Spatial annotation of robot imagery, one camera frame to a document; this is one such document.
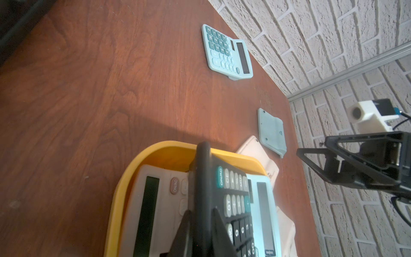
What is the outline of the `white calculator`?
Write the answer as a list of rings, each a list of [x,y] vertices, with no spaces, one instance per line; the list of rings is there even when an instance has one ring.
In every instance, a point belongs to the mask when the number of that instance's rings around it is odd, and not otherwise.
[[[256,136],[249,137],[237,150],[237,154],[253,157],[257,159],[270,178],[272,189],[275,187],[276,179],[279,175],[279,168],[268,156]]]
[[[279,207],[276,207],[276,210],[282,257],[298,257],[295,245],[295,224]]]

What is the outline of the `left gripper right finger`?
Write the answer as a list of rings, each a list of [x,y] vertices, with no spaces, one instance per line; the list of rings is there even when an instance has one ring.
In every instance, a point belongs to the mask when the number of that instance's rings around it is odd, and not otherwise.
[[[219,211],[214,208],[211,213],[212,257],[236,257],[237,253],[230,241]]]

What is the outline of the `yellow storage box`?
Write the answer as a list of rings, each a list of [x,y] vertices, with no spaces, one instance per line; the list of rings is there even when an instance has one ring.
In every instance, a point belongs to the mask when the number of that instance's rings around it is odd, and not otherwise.
[[[191,174],[192,163],[195,159],[197,145],[178,141],[163,141],[156,143],[142,151],[126,168],[121,177],[115,194],[110,213],[109,227],[106,239],[105,256],[120,257],[119,247],[121,243],[121,233],[128,200],[131,194],[132,185],[143,165],[150,165],[162,169],[181,171],[188,173],[188,209],[193,206],[193,175]],[[246,175],[267,176],[261,163],[256,159],[235,153],[211,148],[211,152],[227,162],[228,164],[244,171]]]

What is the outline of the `grey blue calculator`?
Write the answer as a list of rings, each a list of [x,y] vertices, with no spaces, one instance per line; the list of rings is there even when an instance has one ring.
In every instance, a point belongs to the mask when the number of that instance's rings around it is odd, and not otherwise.
[[[250,54],[244,40],[233,39],[203,24],[202,37],[211,70],[237,81],[253,77]]]

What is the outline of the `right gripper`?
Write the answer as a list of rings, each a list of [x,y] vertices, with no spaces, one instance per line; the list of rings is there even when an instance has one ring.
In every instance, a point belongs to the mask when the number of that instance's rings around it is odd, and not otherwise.
[[[409,132],[328,136],[324,145],[296,155],[325,182],[411,198]]]

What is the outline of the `pink calculator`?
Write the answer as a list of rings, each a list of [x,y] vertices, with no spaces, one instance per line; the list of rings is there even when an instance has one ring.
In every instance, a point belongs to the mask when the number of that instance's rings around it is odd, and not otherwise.
[[[140,167],[128,200],[120,257],[165,257],[188,209],[188,173]]]

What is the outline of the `white calculator front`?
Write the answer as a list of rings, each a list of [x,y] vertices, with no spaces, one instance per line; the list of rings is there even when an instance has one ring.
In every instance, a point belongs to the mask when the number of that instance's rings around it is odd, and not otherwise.
[[[298,257],[295,245],[295,224],[279,207],[276,207],[276,210],[282,257]]]

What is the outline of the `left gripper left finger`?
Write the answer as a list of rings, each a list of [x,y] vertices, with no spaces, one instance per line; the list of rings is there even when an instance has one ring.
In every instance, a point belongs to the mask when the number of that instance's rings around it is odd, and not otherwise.
[[[193,249],[192,212],[186,211],[174,237],[170,251],[160,257],[191,257]]]

